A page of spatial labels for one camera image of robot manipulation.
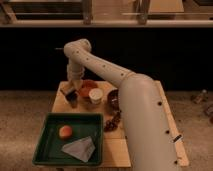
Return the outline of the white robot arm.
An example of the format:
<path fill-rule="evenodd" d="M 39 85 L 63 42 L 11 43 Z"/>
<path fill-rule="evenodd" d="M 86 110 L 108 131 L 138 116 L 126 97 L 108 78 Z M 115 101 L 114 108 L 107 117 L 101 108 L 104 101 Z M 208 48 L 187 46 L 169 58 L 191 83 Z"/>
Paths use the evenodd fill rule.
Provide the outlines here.
<path fill-rule="evenodd" d="M 182 171 L 155 81 L 93 55 L 86 39 L 67 43 L 63 51 L 70 81 L 89 69 L 118 89 L 132 171 Z"/>

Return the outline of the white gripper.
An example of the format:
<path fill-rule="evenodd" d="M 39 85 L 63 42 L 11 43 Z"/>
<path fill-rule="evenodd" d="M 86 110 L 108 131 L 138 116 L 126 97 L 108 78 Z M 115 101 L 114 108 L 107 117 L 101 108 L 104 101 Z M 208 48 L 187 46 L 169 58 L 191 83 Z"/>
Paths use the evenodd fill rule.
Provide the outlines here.
<path fill-rule="evenodd" d="M 69 70 L 68 73 L 67 73 L 68 81 L 71 82 L 76 89 L 80 89 L 82 87 L 82 84 L 83 84 L 83 80 L 82 80 L 83 75 L 84 75 L 84 71 Z M 71 88 L 70 87 L 62 87 L 60 89 L 60 92 L 64 96 L 66 96 L 71 92 Z"/>

